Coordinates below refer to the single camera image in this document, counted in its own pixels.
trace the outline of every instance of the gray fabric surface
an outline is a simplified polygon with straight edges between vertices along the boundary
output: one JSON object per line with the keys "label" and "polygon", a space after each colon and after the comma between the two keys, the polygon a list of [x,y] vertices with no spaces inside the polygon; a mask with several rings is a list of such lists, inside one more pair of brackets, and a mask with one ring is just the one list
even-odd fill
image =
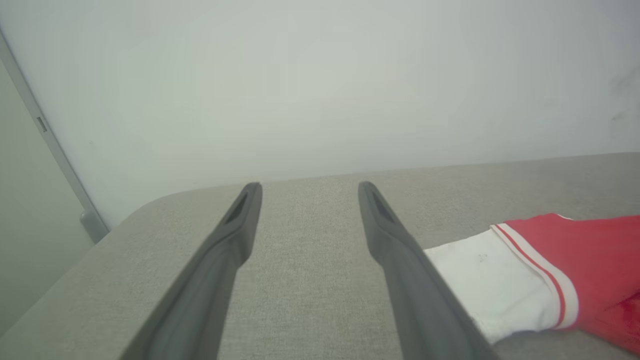
{"label": "gray fabric surface", "polygon": [[[640,214],[640,154],[465,165],[264,184],[220,359],[401,359],[381,268],[357,203],[375,183],[424,248],[514,218]],[[143,206],[0,340],[2,359],[116,359],[242,185]],[[582,332],[518,334],[502,359],[633,359]]]}

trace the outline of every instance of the white door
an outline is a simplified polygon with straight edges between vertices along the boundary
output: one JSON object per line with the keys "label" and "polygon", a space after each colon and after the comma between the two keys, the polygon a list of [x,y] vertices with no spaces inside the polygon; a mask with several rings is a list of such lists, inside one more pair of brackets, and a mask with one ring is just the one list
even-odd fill
{"label": "white door", "polygon": [[0,337],[93,245],[82,211],[0,61]]}

